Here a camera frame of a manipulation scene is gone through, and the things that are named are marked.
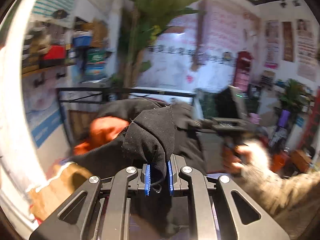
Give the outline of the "person's right hand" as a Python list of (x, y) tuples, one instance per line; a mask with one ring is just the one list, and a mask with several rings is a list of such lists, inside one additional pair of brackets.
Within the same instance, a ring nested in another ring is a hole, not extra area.
[(221, 157), (225, 170), (232, 175), (240, 174), (249, 166), (261, 171), (269, 170), (268, 153), (257, 140), (248, 140), (243, 145), (233, 148), (224, 146)]

